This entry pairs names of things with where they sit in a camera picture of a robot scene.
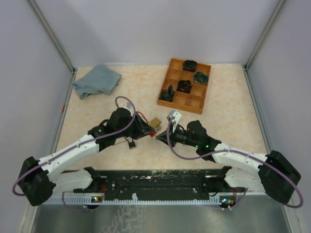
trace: beige table surface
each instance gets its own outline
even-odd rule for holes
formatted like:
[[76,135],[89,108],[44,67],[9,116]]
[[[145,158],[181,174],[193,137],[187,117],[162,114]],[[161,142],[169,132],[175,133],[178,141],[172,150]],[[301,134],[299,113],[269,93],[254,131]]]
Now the beige table surface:
[[[170,108],[159,106],[157,96],[168,66],[113,66],[122,75],[112,94],[99,94],[81,100],[72,90],[60,135],[58,150],[80,139],[88,130],[104,119],[109,119],[116,109],[114,99],[128,97],[138,111],[148,120],[154,117],[162,121],[166,129],[166,116]],[[76,80],[86,75],[92,67],[80,67]],[[192,120],[200,120],[207,133],[233,147],[266,153],[262,134],[241,64],[213,64],[202,115],[179,111],[180,124],[184,127]],[[91,166],[94,169],[193,169],[220,168],[203,159],[185,161],[177,158],[166,146],[149,136],[136,141],[136,149],[129,150],[127,143],[108,147],[100,153],[76,163],[71,169]],[[197,156],[196,148],[177,145],[175,150],[188,157]]]

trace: table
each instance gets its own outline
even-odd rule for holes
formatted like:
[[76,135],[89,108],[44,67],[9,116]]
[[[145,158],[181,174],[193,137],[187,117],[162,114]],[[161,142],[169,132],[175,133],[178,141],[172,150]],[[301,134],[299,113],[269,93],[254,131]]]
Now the table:
[[[170,108],[156,103],[167,65],[163,66],[112,66],[110,69],[122,78],[112,94],[91,95],[81,100],[72,90],[58,148],[60,150],[80,139],[88,130],[104,119],[109,119],[116,109],[116,96],[126,96],[148,120],[162,121],[162,131],[167,127],[166,116]],[[80,67],[76,80],[92,67]],[[184,127],[192,120],[200,120],[207,133],[233,147],[256,153],[266,153],[255,109],[247,87],[241,64],[212,64],[203,113],[201,115],[179,111]],[[203,159],[185,161],[177,158],[167,145],[149,136],[136,141],[129,150],[127,143],[108,147],[100,153],[76,163],[70,169],[91,166],[98,170],[114,169],[213,169],[223,165]],[[197,156],[196,148],[177,145],[175,150],[188,157]]]

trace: wooden tray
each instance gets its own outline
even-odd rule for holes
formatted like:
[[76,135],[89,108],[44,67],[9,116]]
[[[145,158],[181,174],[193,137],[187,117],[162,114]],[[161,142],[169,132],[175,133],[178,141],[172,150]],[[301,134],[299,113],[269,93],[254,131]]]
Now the wooden tray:
[[[165,79],[162,84],[159,96],[157,98],[158,105],[162,105],[169,108],[179,109],[191,113],[202,114],[204,101],[206,96],[207,85],[201,85],[193,83],[193,76],[195,72],[201,71],[205,74],[210,75],[211,66],[198,63],[195,72],[189,72],[183,70],[184,60],[171,59],[171,63],[166,72]],[[177,91],[177,85],[179,80],[190,80],[192,83],[192,89],[190,94]],[[160,96],[163,90],[167,90],[169,85],[173,85],[175,92],[174,99],[172,102],[160,100]]]

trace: gray wall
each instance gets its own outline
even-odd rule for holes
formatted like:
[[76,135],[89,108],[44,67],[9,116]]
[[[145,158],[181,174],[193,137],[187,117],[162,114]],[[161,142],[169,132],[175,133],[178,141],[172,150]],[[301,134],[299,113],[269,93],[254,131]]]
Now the gray wall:
[[306,220],[311,216],[310,9],[309,0],[287,2],[250,72],[274,148],[302,175]]
[[245,63],[277,0],[36,0],[75,66]]
[[1,1],[0,32],[0,232],[13,233],[26,199],[12,184],[26,158],[46,155],[70,72],[27,1]]

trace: blue cloth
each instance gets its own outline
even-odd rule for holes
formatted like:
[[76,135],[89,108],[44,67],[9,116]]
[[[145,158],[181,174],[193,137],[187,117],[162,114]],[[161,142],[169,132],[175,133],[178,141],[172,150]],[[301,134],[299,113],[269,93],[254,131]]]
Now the blue cloth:
[[80,99],[84,100],[91,94],[105,93],[110,95],[120,78],[120,74],[110,70],[105,65],[97,65],[83,78],[74,81],[72,85]]

